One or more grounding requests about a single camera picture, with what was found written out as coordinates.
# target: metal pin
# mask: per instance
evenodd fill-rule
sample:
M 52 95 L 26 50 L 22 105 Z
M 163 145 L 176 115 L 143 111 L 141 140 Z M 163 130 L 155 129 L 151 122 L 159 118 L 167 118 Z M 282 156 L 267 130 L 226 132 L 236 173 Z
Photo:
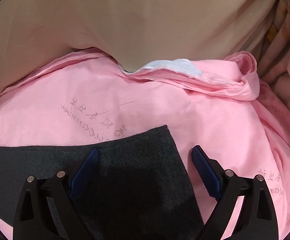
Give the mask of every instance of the metal pin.
M 28 182 L 33 182 L 33 181 L 34 181 L 34 179 L 35 179 L 35 177 L 34 177 L 34 176 L 29 176 L 29 177 L 27 178 L 27 181 L 28 181 Z
M 62 177 L 64 177 L 65 176 L 65 172 L 64 171 L 59 171 L 58 173 L 57 173 L 57 177 L 59 177 L 59 178 L 62 178 Z
M 256 178 L 257 178 L 259 181 L 263 181 L 263 180 L 264 180 L 264 177 L 263 177 L 262 175 L 260 175 L 260 174 L 258 174 L 258 175 L 256 176 Z
M 232 170 L 226 170 L 225 174 L 229 177 L 233 177 L 234 176 L 234 172 Z

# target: beige fabric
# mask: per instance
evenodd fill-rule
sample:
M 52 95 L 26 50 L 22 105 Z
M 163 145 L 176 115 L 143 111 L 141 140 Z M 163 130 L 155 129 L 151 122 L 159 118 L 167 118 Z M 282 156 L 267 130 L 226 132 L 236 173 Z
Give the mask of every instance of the beige fabric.
M 157 59 L 254 51 L 275 1 L 2 0 L 0 92 L 72 48 L 96 46 L 129 71 Z

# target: brown fabric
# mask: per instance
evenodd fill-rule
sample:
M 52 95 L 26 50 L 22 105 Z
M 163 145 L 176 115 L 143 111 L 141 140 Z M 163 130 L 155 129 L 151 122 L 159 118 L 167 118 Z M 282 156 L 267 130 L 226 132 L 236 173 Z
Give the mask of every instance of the brown fabric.
M 98 47 L 128 71 L 157 59 L 253 51 L 276 0 L 1 0 L 0 92 L 75 49 Z

